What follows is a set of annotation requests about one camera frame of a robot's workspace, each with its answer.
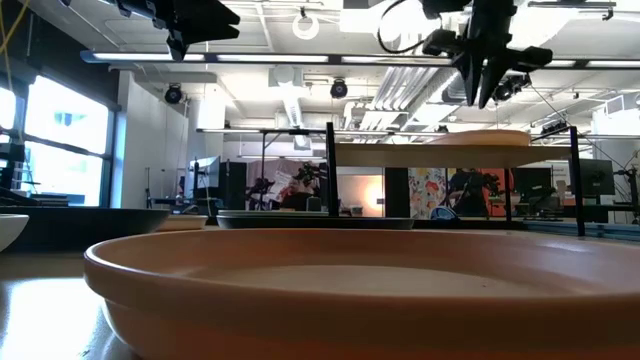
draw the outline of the table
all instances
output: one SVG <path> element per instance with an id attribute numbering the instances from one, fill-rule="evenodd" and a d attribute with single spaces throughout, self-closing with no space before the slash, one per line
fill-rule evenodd
<path id="1" fill-rule="evenodd" d="M 81 254 L 0 254 L 0 359 L 139 360 L 115 337 Z"/>

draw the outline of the round ceiling light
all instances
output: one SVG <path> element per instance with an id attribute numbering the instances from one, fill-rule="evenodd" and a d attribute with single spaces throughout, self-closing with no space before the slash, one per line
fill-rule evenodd
<path id="1" fill-rule="evenodd" d="M 300 22 L 303 19 L 311 20 L 311 27 L 306 30 L 300 29 Z M 291 24 L 291 29 L 293 30 L 293 34 L 302 40 L 311 40 L 315 38 L 320 32 L 320 23 L 318 22 L 318 18 L 312 15 L 307 15 L 303 17 L 301 14 L 298 14 L 295 19 L 293 19 L 293 24 Z"/>

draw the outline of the table surface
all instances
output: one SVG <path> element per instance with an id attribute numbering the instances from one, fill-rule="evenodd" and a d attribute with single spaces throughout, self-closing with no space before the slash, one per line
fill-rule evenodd
<path id="1" fill-rule="evenodd" d="M 504 230 L 460 232 L 576 239 Z M 81 254 L 0 254 L 0 359 L 139 359 L 107 325 L 101 298 L 82 279 L 82 261 Z"/>

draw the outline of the ceiling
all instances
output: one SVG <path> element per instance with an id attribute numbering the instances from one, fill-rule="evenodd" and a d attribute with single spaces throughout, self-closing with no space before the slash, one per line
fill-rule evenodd
<path id="1" fill-rule="evenodd" d="M 372 33 L 340 31 L 342 0 L 306 3 L 307 12 L 319 18 L 319 33 L 311 40 L 302 40 L 293 33 L 292 21 L 299 10 L 291 6 L 291 2 L 223 3 L 241 16 L 242 21 L 238 26 L 240 36 L 234 40 L 195 45 L 191 48 L 192 51 L 322 54 L 382 52 Z M 530 24 L 520 24 L 515 35 L 519 39 L 523 38 L 524 43 L 535 41 L 529 39 L 546 36 L 544 44 L 534 45 L 552 49 L 555 57 L 639 58 L 640 37 L 636 34 L 640 33 L 640 2 L 619 0 L 618 3 L 622 4 L 621 11 L 612 20 L 602 21 L 602 12 L 575 12 L 569 21 L 558 23 L 559 31 L 555 35 L 538 33 L 545 26 L 545 14 L 550 13 L 536 15 L 541 16 L 539 20 L 531 14 L 526 15 L 527 17 L 522 15 L 521 19 L 530 21 Z M 52 0 L 32 0 L 30 7 L 56 27 L 96 51 L 166 51 L 165 31 L 153 28 L 150 21 L 135 15 L 130 19 L 122 18 L 115 7 L 96 0 L 74 1 L 73 10 Z M 260 17 L 260 13 L 265 15 L 264 18 Z M 232 104 L 227 107 L 227 119 L 234 126 L 242 126 L 257 119 L 274 119 L 274 114 L 284 112 L 282 100 L 269 95 L 268 72 L 272 67 L 145 64 L 133 70 L 138 73 L 137 81 L 147 82 L 159 91 L 166 89 L 167 81 L 162 80 L 169 78 L 171 74 L 215 73 L 232 99 Z M 367 101 L 366 99 L 370 100 L 376 95 L 385 79 L 387 68 L 306 66 L 303 67 L 303 73 L 310 89 L 299 99 L 302 112 L 342 116 L 348 102 Z M 349 96 L 345 99 L 334 100 L 329 95 L 331 83 L 336 77 L 345 78 L 349 86 Z M 553 114 L 552 106 L 559 111 L 566 109 L 572 123 L 586 131 L 590 127 L 591 111 L 594 107 L 601 106 L 603 99 L 612 97 L 616 92 L 640 89 L 640 72 L 637 71 L 541 70 L 532 73 L 531 77 L 537 92 L 531 88 L 526 89 L 511 100 L 501 103 L 497 109 L 493 103 L 482 111 L 462 106 L 451 114 L 455 116 L 455 122 L 449 123 L 450 130 L 486 127 L 528 129 L 533 121 Z M 185 83 L 183 89 L 197 98 L 203 96 L 205 84 Z M 578 98 L 575 98 L 576 93 L 580 93 Z"/>

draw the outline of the colorful artwork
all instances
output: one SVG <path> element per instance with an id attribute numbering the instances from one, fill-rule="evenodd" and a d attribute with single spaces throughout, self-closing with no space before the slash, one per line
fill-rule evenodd
<path id="1" fill-rule="evenodd" d="M 429 219 L 431 210 L 439 206 L 445 198 L 446 169 L 409 169 L 409 202 L 411 217 Z"/>

